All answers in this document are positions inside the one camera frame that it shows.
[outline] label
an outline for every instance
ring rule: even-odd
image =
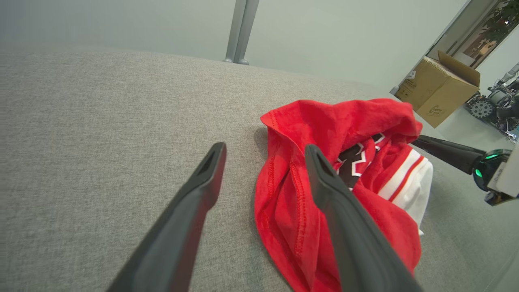
[[[397,97],[403,101],[407,101],[409,97],[413,95],[415,87],[416,83],[414,81],[406,79],[405,82],[400,85]]]
[[[497,189],[497,181],[499,180],[501,173],[503,173],[504,167],[506,165],[507,165],[506,162],[501,162],[501,164],[499,165],[499,168],[496,170],[496,172],[492,176],[492,179],[490,179],[490,181],[488,182],[487,188],[500,192],[500,190]]]
[[[416,70],[413,70],[409,73],[409,75],[406,77],[406,79],[414,79],[416,76]]]
[[[508,157],[507,166],[503,169],[503,173],[497,182],[497,188],[512,197],[519,198],[519,143],[515,145],[515,149]]]
[[[440,106],[439,105],[435,105],[433,106],[428,112],[427,112],[427,115],[430,115],[430,116],[441,116],[444,111],[443,109],[440,109],[439,108]]]

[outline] gray fabric surface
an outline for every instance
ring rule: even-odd
[[[106,289],[217,141],[227,142],[225,175],[190,288],[288,290],[254,223],[267,155],[260,116],[298,99],[392,98],[356,83],[152,53],[7,52],[0,61],[8,290]],[[427,124],[424,134],[441,138]],[[470,177],[430,159],[416,277],[426,291],[483,290],[519,241],[518,205],[487,206]]]

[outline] white sleeve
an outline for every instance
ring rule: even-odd
[[[404,209],[420,228],[432,183],[432,164],[424,158],[410,173],[404,187],[393,203]]]

